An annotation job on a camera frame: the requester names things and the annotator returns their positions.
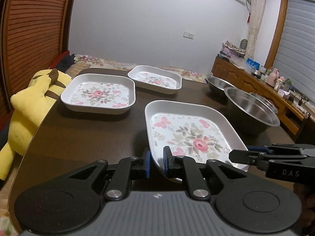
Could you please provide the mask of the floral square plate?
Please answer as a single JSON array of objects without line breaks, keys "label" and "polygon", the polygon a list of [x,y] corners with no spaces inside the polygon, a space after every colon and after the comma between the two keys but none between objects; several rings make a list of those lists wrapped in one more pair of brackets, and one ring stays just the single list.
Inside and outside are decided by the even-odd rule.
[{"label": "floral square plate", "polygon": [[135,104],[136,86],[123,76],[82,74],[70,82],[60,99],[72,111],[118,115]]},{"label": "floral square plate", "polygon": [[174,156],[188,156],[205,163],[216,159],[242,171],[248,165],[233,163],[232,150],[247,150],[230,122],[219,111],[205,105],[156,100],[145,107],[146,129],[152,158],[164,171],[163,148]]},{"label": "floral square plate", "polygon": [[128,72],[137,87],[173,95],[182,88],[182,78],[176,73],[149,65],[138,65]]}]

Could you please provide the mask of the medium steel bowl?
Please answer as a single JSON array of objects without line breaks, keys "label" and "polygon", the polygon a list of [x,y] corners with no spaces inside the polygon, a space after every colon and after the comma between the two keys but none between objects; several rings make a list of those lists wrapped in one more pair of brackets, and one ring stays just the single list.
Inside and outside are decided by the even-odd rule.
[{"label": "medium steel bowl", "polygon": [[231,83],[215,76],[207,76],[205,78],[205,81],[208,84],[210,91],[217,95],[225,95],[224,94],[225,88],[228,87],[235,88],[235,86],[232,85]]}]

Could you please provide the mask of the wooden sideboard cabinet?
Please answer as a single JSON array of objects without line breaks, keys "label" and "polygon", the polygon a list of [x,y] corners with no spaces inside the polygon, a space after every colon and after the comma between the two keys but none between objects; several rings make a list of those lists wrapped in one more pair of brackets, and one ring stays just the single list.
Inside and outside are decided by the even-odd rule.
[{"label": "wooden sideboard cabinet", "polygon": [[248,93],[254,92],[270,101],[278,110],[278,118],[284,128],[294,138],[307,130],[314,131],[314,121],[299,111],[292,102],[280,97],[268,84],[256,77],[238,69],[232,63],[216,57],[212,67],[212,74]]}]

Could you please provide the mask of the large steel bowl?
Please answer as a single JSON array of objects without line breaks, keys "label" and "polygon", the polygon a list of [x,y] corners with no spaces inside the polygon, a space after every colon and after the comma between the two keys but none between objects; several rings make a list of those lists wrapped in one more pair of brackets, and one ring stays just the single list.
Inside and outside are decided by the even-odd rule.
[{"label": "large steel bowl", "polygon": [[224,94],[227,117],[242,132],[257,136],[271,127],[280,126],[277,115],[256,97],[234,87],[225,88]]}]

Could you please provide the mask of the pink thermos bottle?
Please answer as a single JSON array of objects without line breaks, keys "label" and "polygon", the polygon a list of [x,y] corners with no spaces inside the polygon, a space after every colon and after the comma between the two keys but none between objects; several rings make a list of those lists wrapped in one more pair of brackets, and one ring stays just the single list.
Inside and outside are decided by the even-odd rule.
[{"label": "pink thermos bottle", "polygon": [[274,87],[278,78],[279,78],[279,70],[277,68],[274,68],[273,72],[269,74],[266,83],[270,85],[271,87]]}]

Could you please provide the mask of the blue box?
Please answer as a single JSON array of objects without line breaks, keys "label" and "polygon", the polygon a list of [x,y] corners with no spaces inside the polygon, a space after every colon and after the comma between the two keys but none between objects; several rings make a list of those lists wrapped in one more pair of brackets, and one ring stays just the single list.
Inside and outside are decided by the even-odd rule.
[{"label": "blue box", "polygon": [[246,64],[249,66],[249,67],[254,67],[255,70],[258,70],[259,67],[260,67],[260,64],[254,60],[251,60],[250,58],[248,58],[246,60]]}]

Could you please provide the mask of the yellow plush toy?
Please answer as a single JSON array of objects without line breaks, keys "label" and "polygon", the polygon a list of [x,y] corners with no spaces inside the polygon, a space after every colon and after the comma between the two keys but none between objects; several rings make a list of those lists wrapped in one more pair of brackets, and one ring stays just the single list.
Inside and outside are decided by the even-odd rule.
[{"label": "yellow plush toy", "polygon": [[29,144],[71,77],[57,69],[38,71],[27,88],[11,96],[14,108],[8,138],[1,149],[1,180],[6,180],[15,154],[25,155]]}]

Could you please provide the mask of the stack of folded cloths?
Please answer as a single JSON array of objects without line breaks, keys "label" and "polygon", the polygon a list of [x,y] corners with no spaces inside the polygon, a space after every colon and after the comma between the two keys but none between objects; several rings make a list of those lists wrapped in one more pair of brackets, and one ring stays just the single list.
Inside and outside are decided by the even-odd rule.
[{"label": "stack of folded cloths", "polygon": [[222,47],[220,50],[220,54],[224,54],[225,56],[236,56],[239,58],[244,58],[246,54],[246,50],[236,47],[231,44],[229,41],[222,43]]}]

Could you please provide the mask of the floral bed blanket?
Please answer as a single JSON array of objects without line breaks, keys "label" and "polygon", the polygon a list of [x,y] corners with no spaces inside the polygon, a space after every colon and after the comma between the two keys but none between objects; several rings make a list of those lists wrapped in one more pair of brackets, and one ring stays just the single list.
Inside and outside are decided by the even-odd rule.
[{"label": "floral bed blanket", "polygon": [[[74,78],[78,75],[82,70],[89,68],[101,68],[101,69],[113,69],[113,70],[123,70],[130,71],[137,66],[134,63],[121,63],[117,61],[105,60],[102,58],[96,58],[90,55],[79,55],[76,54],[74,56],[75,63],[71,65],[66,74],[68,74],[71,78]],[[160,69],[171,71],[172,73],[176,73],[185,80],[191,80],[194,82],[205,83],[206,75],[201,75],[199,73],[189,71],[186,69],[180,69],[175,67],[160,67]]]}]

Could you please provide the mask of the beige curtain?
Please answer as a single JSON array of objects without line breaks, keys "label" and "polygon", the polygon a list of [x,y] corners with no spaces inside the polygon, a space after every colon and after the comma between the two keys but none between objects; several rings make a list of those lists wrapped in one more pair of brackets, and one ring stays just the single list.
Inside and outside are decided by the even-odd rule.
[{"label": "beige curtain", "polygon": [[249,20],[248,43],[245,60],[254,60],[256,42],[262,23],[266,0],[251,0],[251,13]]}]

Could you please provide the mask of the wooden louvered wardrobe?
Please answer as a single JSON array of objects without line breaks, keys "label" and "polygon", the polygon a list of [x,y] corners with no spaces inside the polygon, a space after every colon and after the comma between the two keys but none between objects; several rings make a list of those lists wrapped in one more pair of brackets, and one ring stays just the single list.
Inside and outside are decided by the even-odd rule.
[{"label": "wooden louvered wardrobe", "polygon": [[10,97],[67,51],[74,0],[1,0],[1,115]]}]

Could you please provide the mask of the white wall switch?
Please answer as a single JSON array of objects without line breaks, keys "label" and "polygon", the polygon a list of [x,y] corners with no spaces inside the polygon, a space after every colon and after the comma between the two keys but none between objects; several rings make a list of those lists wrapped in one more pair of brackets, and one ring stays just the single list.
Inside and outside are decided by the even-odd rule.
[{"label": "white wall switch", "polygon": [[188,39],[190,39],[190,40],[193,40],[193,39],[194,39],[194,34],[185,31],[185,32],[183,33],[183,37],[184,37],[184,38],[188,38]]}]

